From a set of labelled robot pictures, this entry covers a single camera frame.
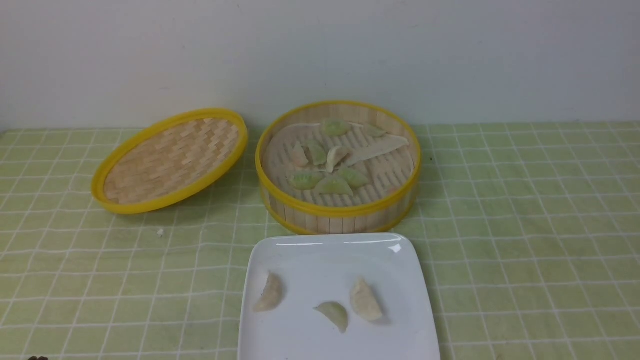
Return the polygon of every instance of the steamed dumpling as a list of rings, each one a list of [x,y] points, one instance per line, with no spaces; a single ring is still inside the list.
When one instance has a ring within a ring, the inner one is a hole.
[[[319,141],[309,139],[305,142],[305,146],[308,149],[309,158],[315,166],[326,163],[326,151]]]
[[[327,195],[353,196],[353,190],[349,187],[347,181],[335,175],[322,179],[316,186],[316,191]]]
[[[351,130],[351,124],[342,119],[328,118],[322,121],[320,129],[326,136],[342,136]]]
[[[253,311],[273,310],[280,305],[280,301],[282,301],[282,281],[279,276],[273,272],[269,272],[267,284],[264,286],[262,296],[260,296],[258,302],[253,305]]]
[[[343,178],[351,189],[357,189],[369,184],[369,178],[365,174],[349,167],[341,168],[336,172],[336,175]]]
[[[369,284],[362,276],[358,277],[350,294],[353,312],[368,322],[376,321],[382,317],[382,310],[376,300]]]
[[[373,126],[371,124],[364,124],[364,133],[371,136],[372,138],[379,138],[382,135],[386,134],[385,130],[380,129],[377,126]]]
[[[293,165],[296,165],[297,167],[306,167],[307,164],[309,164],[305,150],[300,142],[296,142],[296,145],[291,151],[291,161],[293,162]]]
[[[351,151],[348,147],[334,146],[326,155],[326,171],[332,173],[335,166],[340,163]]]
[[[296,171],[289,176],[289,184],[296,190],[311,190],[323,177],[324,174],[318,171]]]
[[[347,331],[347,326],[349,326],[349,317],[344,306],[340,305],[338,302],[323,302],[322,304],[314,307],[314,310],[325,315],[326,318],[338,328],[338,331],[340,331],[341,334],[344,334],[344,332]]]

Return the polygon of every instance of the bamboo steamer lid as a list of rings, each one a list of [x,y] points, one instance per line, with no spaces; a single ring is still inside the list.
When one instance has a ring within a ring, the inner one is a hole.
[[[157,123],[119,146],[96,171],[92,194],[107,210],[133,214],[184,200],[235,164],[247,144],[242,117],[195,110]]]

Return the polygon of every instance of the woven bamboo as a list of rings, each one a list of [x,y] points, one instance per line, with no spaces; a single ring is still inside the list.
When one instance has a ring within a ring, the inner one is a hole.
[[[140,143],[111,169],[108,200],[135,204],[183,189],[210,173],[234,151],[239,127],[225,119],[198,119]]]
[[[344,136],[327,137],[318,124],[340,118],[353,124]],[[387,131],[382,138],[364,133],[363,124]],[[291,149],[296,142],[319,140],[326,149],[343,145],[353,151],[389,138],[407,145],[354,165],[371,183],[348,195],[319,195],[295,190],[287,176],[295,171]],[[298,108],[278,119],[262,135],[256,152],[260,191],[265,206],[281,224],[299,234],[345,234],[384,231],[398,223],[417,195],[420,145],[411,128],[395,115],[355,102],[321,102]]]

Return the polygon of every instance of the white grid line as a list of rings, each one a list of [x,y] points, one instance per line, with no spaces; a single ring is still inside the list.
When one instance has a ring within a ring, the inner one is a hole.
[[[169,234],[168,243],[171,244],[171,240],[173,239],[173,234],[175,233],[175,224],[178,221],[178,211],[173,215],[173,224],[171,225],[171,232]],[[156,303],[156,298],[158,296],[158,290],[160,290],[160,283],[162,281],[162,272],[164,271],[164,263],[166,261],[166,255],[169,253],[169,246],[167,245],[166,250],[164,251],[164,255],[162,256],[162,262],[160,264],[160,274],[158,275],[158,280],[156,282],[156,290],[154,291],[154,296],[151,298],[151,306],[149,307],[149,314],[147,315],[147,323],[145,324],[145,330],[142,333],[142,341],[140,343],[140,349],[138,350],[138,360],[142,357],[142,352],[145,348],[145,342],[147,341],[147,331],[149,329],[149,324],[151,323],[151,316],[154,311],[154,304]]]
[[[508,134],[508,136],[509,136],[509,139],[511,140],[511,143],[515,144],[515,143],[513,142],[513,139],[512,139],[512,137],[511,137],[511,134],[510,134],[510,133],[508,133],[508,132],[507,132],[507,134]],[[484,135],[483,135],[483,140],[484,140],[484,143],[485,143],[485,145],[486,145],[486,138],[484,137]],[[519,153],[519,152],[518,152],[518,158],[520,158],[520,161],[522,161],[522,157],[521,157],[521,155],[520,155],[520,153]],[[529,174],[529,169],[527,169],[527,167],[525,167],[525,166],[523,166],[523,168],[524,168],[525,173],[527,174],[527,177],[528,177],[528,178],[531,178],[531,175]],[[504,191],[506,192],[506,185],[505,185],[504,181],[502,181],[502,187],[503,187]],[[540,206],[542,206],[543,211],[544,211],[544,212],[545,212],[545,214],[548,216],[547,210],[544,208],[544,204],[543,204],[543,203],[542,203],[542,201],[541,201],[540,194],[538,193],[538,190],[537,190],[537,189],[535,189],[535,187],[534,187],[534,192],[536,193],[536,195],[538,195],[538,201],[540,202]],[[511,199],[509,199],[509,202],[511,203],[511,207],[513,208],[513,210],[514,210],[514,211],[516,211],[516,207],[515,207],[515,204],[513,204],[513,201],[512,201]],[[525,233],[526,233],[526,231],[525,231],[525,229],[524,229],[524,225],[523,225],[522,221],[520,220],[520,218],[519,218],[519,217],[518,217],[517,219],[518,219],[518,225],[520,226],[520,231],[522,232],[522,234],[525,234]],[[526,242],[526,244],[527,244],[527,247],[529,248],[529,252],[530,252],[531,254],[534,254],[534,252],[533,252],[533,248],[531,247],[531,244],[529,243],[529,239],[525,239],[525,242]],[[538,260],[534,259],[534,264],[536,265],[536,270],[538,271],[538,276],[540,277],[540,281],[542,281],[542,283],[545,285],[543,288],[545,289],[545,293],[547,294],[547,300],[549,301],[549,303],[550,303],[550,304],[551,304],[551,306],[552,306],[552,309],[553,309],[553,312],[554,312],[554,315],[555,315],[556,321],[558,321],[558,324],[560,325],[560,329],[562,330],[562,333],[563,333],[564,338],[565,338],[565,339],[566,339],[566,341],[569,343],[569,336],[568,336],[568,335],[567,335],[567,333],[566,333],[566,329],[564,328],[564,324],[562,323],[562,319],[560,319],[560,316],[558,315],[558,310],[557,310],[557,308],[556,308],[556,305],[554,304],[554,301],[553,301],[553,298],[552,298],[552,296],[551,296],[551,293],[549,292],[549,288],[546,286],[546,280],[545,280],[545,278],[542,276],[542,271],[540,270],[540,264],[538,264]],[[571,355],[573,356],[573,358],[574,358],[575,360],[577,360],[576,355],[575,355],[575,351],[574,351],[574,349],[573,349],[573,345],[572,345],[571,343],[569,343],[569,351],[571,352]]]
[[[96,134],[96,133],[94,133],[94,134],[93,134],[92,142],[93,142],[93,140],[95,139],[95,134]],[[70,139],[71,139],[71,135],[69,134],[69,136],[68,136],[68,138],[67,138],[67,142],[68,142]],[[42,187],[44,187],[44,184],[45,184],[45,182],[43,181],[43,183],[42,183],[42,185],[41,185],[41,188],[40,188],[40,189],[42,189]],[[51,224],[53,223],[53,219],[54,219],[54,217],[51,217],[51,219],[49,219],[49,225],[47,225],[47,228],[49,228],[49,227],[51,226]],[[46,232],[44,232],[44,233],[42,234],[42,238],[40,239],[40,242],[39,242],[39,243],[38,243],[38,245],[36,246],[36,249],[37,249],[37,248],[39,248],[39,247],[40,247],[40,245],[42,244],[42,241],[43,241],[43,240],[44,240],[44,238],[45,238],[45,234],[46,234]],[[35,257],[35,254],[36,254],[36,252],[34,252],[34,253],[33,253],[33,255],[31,256],[31,260],[33,260],[33,258]],[[47,298],[44,300],[44,303],[42,304],[42,307],[40,308],[40,313],[38,314],[38,317],[37,317],[37,319],[36,319],[35,323],[39,323],[39,322],[40,322],[40,318],[42,317],[42,314],[44,313],[44,309],[45,309],[45,308],[46,308],[46,306],[47,306],[47,302],[49,301],[49,299],[51,299],[51,293],[53,292],[53,289],[56,287],[56,282],[58,281],[58,277],[60,276],[60,272],[62,271],[62,269],[63,269],[63,267],[64,267],[64,264],[65,264],[65,262],[67,261],[67,259],[68,259],[69,255],[70,255],[70,254],[67,254],[67,255],[65,256],[65,259],[62,261],[62,263],[60,263],[60,267],[58,268],[58,273],[55,275],[55,277],[54,277],[54,279],[53,279],[53,282],[52,282],[52,283],[51,283],[51,285],[49,286],[49,291],[47,292],[47,296],[46,296]],[[27,341],[25,342],[25,345],[24,345],[24,349],[22,350],[22,356],[21,356],[21,357],[25,357],[26,352],[29,350],[29,346],[30,346],[30,344],[31,344],[31,339],[32,339],[32,337],[33,337],[33,334],[35,333],[35,329],[36,329],[35,327],[34,327],[34,328],[32,328],[31,332],[29,333],[29,336],[27,337]]]
[[[484,144],[486,145],[486,141],[484,140],[484,135],[482,134],[482,132],[481,132],[480,136],[481,136],[481,138],[483,139],[483,141],[485,142]],[[460,145],[460,141],[458,140],[458,137],[456,137],[456,141],[458,141],[458,145]],[[464,160],[464,162],[465,162],[465,168],[467,169],[467,174],[469,175],[469,178],[471,179],[471,178],[472,178],[472,176],[471,176],[471,171],[469,170],[469,167],[468,167],[468,164],[467,164],[467,159],[464,157],[464,155],[463,155],[463,157],[462,157],[462,158],[463,158],[463,160]],[[479,196],[479,192],[478,192],[478,190],[477,190],[477,188],[476,188],[476,184],[475,184],[475,183],[472,183],[472,186],[473,186],[473,189],[474,189],[474,193],[476,194],[476,197],[477,197],[477,198],[480,198],[480,196]],[[513,211],[514,211],[514,212],[516,212],[516,209],[515,209],[515,207],[513,206],[513,203],[511,203],[511,205],[512,205],[512,207],[513,207]],[[491,227],[490,227],[490,225],[489,225],[489,221],[488,221],[488,219],[487,219],[487,214],[486,214],[486,212],[485,212],[484,208],[483,208],[482,206],[480,206],[480,209],[481,209],[482,214],[483,214],[483,216],[484,216],[484,219],[485,219],[485,222],[486,222],[487,228],[491,229]],[[494,249],[494,251],[495,251],[496,255],[498,256],[498,260],[499,260],[499,263],[500,263],[500,270],[501,270],[501,272],[502,272],[502,276],[503,276],[503,278],[504,278],[504,280],[506,281],[507,286],[508,286],[508,285],[509,285],[509,277],[507,276],[507,272],[506,272],[506,271],[505,271],[505,269],[504,269],[503,262],[501,262],[501,261],[500,261],[500,259],[501,259],[501,257],[500,257],[500,252],[498,251],[498,247],[495,245],[495,239],[492,239],[492,245],[493,245],[493,249]],[[473,272],[471,271],[470,263],[469,263],[469,261],[468,261],[468,259],[467,259],[467,254],[466,254],[466,250],[465,250],[465,247],[464,247],[464,246],[462,246],[462,251],[463,251],[464,256],[465,256],[465,261],[467,262],[467,270],[469,271],[469,275],[471,276],[471,281],[472,281],[472,282],[475,282],[475,281],[474,281],[474,279],[473,279],[473,277],[472,277]],[[509,289],[509,294],[511,295],[511,300],[512,300],[512,301],[513,301],[513,303],[514,303],[514,304],[516,304],[516,306],[517,306],[517,301],[516,301],[515,295],[513,295],[513,289],[512,289],[512,287],[508,286],[508,287],[507,287],[507,289]],[[479,311],[481,311],[481,310],[482,310],[482,305],[481,305],[481,303],[480,303],[480,300],[479,300],[479,297],[478,297],[478,294],[477,294],[477,289],[474,289],[474,293],[476,293],[476,300],[477,300],[478,310],[479,310]],[[486,326],[486,320],[485,320],[485,318],[486,318],[486,316],[485,316],[485,315],[482,315],[482,319],[483,319],[483,322],[484,322],[484,329],[485,329],[485,331],[486,331],[487,339],[488,339],[488,340],[491,340],[491,334],[489,333],[489,330],[488,330],[488,328],[487,328],[487,326]],[[526,339],[529,339],[529,331],[527,330],[527,326],[526,326],[526,324],[525,324],[525,322],[524,322],[524,320],[523,320],[523,318],[522,318],[522,314],[518,313],[518,319],[520,320],[520,323],[522,324],[522,329],[524,330],[525,338],[526,338]],[[534,359],[536,359],[536,353],[534,352],[534,350],[533,350],[533,347],[532,347],[531,343],[529,343],[529,350],[531,351],[531,354],[533,355]],[[495,349],[494,349],[493,347],[491,347],[491,351],[492,351],[493,357],[495,357]]]
[[[246,161],[246,158],[243,158],[242,159],[243,166],[245,161]],[[240,174],[240,185],[242,186],[243,183],[244,183],[244,172]],[[240,188],[240,191],[238,191],[238,203],[240,203],[241,199],[242,199],[242,188]],[[234,245],[236,244],[236,235],[237,235],[237,223],[239,219],[240,219],[240,207],[236,208],[236,225],[234,226],[234,235],[233,235],[233,238],[231,239],[231,249],[229,250],[229,261],[227,264],[228,265],[227,278],[225,279],[225,294],[222,298],[220,317],[222,317],[222,315],[225,312],[225,303],[227,300],[226,292],[229,290],[229,278],[231,277],[231,259],[233,258],[233,255],[234,255]],[[218,342],[216,344],[216,358],[218,357],[218,353],[220,352],[220,342],[222,341],[222,324],[223,322],[220,322],[220,327],[218,327]]]
[[[431,143],[431,133],[429,133],[429,142]],[[418,207],[418,212],[420,213],[420,219],[423,219],[424,218],[424,214],[422,213],[422,207],[420,206],[420,204],[418,202],[414,202],[413,206],[417,206]],[[420,224],[422,225],[422,233],[425,236],[425,240],[428,241],[427,238],[426,238],[427,228],[424,225],[424,221],[420,221]],[[433,255],[431,254],[431,247],[428,244],[427,244],[427,251],[428,251],[428,260],[433,260]],[[435,268],[433,268],[432,266],[428,266],[427,269],[429,269],[429,271],[433,271],[433,273],[435,275],[433,277],[433,279],[435,281],[435,286],[436,286],[436,288],[439,288],[440,284],[439,284],[439,281],[438,281],[438,274],[436,273]],[[442,306],[444,304],[444,300],[442,299],[442,294],[439,291],[435,291],[435,296],[438,297],[438,301],[439,301],[440,305]],[[442,318],[442,323],[444,325],[444,330],[447,333],[447,338],[451,339],[451,330],[449,330],[449,322],[447,321],[446,317]],[[442,339],[438,339],[438,342],[440,343],[441,346],[443,346],[442,345]],[[453,351],[453,348],[450,345],[447,345],[447,347],[449,348],[449,353],[452,356],[452,360],[456,360],[456,354]]]
[[[140,242],[140,238],[142,236],[142,229],[140,229],[138,231],[138,237],[136,238],[136,244],[134,245],[134,248],[138,247],[138,244]],[[111,319],[109,321],[109,326],[107,327],[107,332],[104,335],[104,342],[102,343],[102,348],[100,348],[100,356],[98,357],[98,360],[102,359],[102,355],[104,354],[104,349],[107,347],[107,340],[109,339],[109,333],[111,332],[111,327],[114,325],[114,320],[116,318],[116,314],[118,313],[118,305],[120,304],[120,301],[123,299],[122,297],[122,293],[124,292],[125,287],[127,286],[127,279],[129,278],[129,274],[130,273],[130,269],[131,269],[131,265],[133,264],[133,256],[135,255],[135,251],[131,252],[131,256],[129,257],[129,263],[127,264],[127,271],[124,275],[124,279],[122,280],[122,285],[120,287],[120,291],[118,291],[118,297],[116,299],[116,302],[113,306],[113,314],[111,314]],[[69,336],[67,338],[67,341],[65,342],[65,346],[62,348],[62,354],[65,353],[65,350],[67,349],[67,345],[69,344],[69,340],[71,339],[71,332],[69,332]]]

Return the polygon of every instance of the white dumpling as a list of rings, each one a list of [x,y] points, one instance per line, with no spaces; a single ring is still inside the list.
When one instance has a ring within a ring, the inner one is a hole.
[[[362,276],[358,277],[350,294],[353,312],[368,322],[376,321],[382,317],[382,310],[373,295],[371,287]]]
[[[331,174],[335,169],[335,166],[338,165],[350,152],[351,150],[345,146],[338,145],[332,147],[326,155],[326,171]]]
[[[267,284],[264,286],[260,299],[253,306],[253,311],[273,310],[280,305],[280,301],[282,301],[282,281],[279,276],[269,272]]]
[[[291,161],[296,167],[306,167],[309,164],[305,150],[300,142],[296,142],[296,145],[291,151]]]

